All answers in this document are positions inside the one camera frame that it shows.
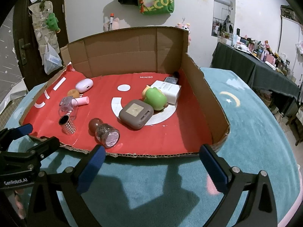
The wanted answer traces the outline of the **person's left hand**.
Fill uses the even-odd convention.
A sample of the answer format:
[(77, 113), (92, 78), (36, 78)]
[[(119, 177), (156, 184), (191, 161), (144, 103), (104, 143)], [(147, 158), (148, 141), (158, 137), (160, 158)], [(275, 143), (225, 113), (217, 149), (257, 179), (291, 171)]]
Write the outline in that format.
[(26, 217), (26, 210), (22, 203), (21, 195), (24, 194), (24, 189), (19, 189), (14, 191), (14, 199), (16, 205), (16, 213), (20, 219), (25, 219)]

